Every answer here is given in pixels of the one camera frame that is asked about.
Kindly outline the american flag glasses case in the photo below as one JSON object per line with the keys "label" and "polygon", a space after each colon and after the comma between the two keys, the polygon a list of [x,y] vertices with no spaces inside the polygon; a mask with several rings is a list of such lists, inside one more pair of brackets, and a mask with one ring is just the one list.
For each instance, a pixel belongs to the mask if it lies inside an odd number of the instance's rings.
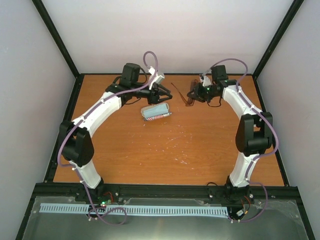
{"label": "american flag glasses case", "polygon": [[143,107],[140,113],[146,122],[166,118],[172,114],[169,104],[166,102]]}

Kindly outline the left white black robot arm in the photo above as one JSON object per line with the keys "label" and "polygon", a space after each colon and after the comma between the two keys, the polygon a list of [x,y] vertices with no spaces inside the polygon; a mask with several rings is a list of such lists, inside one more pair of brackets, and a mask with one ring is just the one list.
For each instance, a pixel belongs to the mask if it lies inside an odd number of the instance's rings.
{"label": "left white black robot arm", "polygon": [[93,161],[92,137],[96,130],[132,98],[146,99],[149,105],[158,105],[173,97],[170,90],[161,84],[165,78],[162,72],[150,66],[150,76],[140,82],[141,71],[138,64],[126,63],[122,74],[114,79],[93,106],[72,121],[64,120],[59,126],[57,163],[63,167],[61,159],[67,160],[65,166],[77,173],[92,201],[99,201],[104,195],[104,182]]}

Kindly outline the light blue square mat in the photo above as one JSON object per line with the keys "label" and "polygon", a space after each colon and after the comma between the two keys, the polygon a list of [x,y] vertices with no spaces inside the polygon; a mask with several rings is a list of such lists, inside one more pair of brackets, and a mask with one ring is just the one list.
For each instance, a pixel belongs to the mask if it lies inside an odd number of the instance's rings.
{"label": "light blue square mat", "polygon": [[164,102],[164,103],[143,108],[141,110],[141,115],[147,119],[147,118],[152,118],[159,115],[164,115],[164,114],[167,114],[168,112],[169,112],[169,105],[166,102]]}

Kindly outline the brown sunglasses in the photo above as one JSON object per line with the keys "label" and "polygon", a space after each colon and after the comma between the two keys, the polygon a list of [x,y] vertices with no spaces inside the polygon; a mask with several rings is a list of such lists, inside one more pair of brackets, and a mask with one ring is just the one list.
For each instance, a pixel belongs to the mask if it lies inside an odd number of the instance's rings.
{"label": "brown sunglasses", "polygon": [[[194,79],[190,82],[190,89],[189,89],[190,92],[195,88],[198,82],[199,81],[197,79]],[[183,95],[181,91],[172,82],[171,82],[171,85],[177,90],[180,98],[182,99],[186,107],[192,107],[194,105],[195,100],[193,98],[191,98],[188,94]]]}

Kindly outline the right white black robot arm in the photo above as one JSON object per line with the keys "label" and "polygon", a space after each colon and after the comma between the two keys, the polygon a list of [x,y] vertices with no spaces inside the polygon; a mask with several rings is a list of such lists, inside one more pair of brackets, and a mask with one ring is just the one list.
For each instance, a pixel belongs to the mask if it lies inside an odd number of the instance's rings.
{"label": "right white black robot arm", "polygon": [[200,76],[200,82],[188,92],[187,97],[207,104],[218,97],[228,103],[239,118],[235,136],[237,160],[222,194],[228,202],[236,203],[249,197],[252,172],[258,160],[272,146],[273,117],[250,101],[237,80],[229,79],[224,65],[215,65],[210,70],[212,78],[206,74]]}

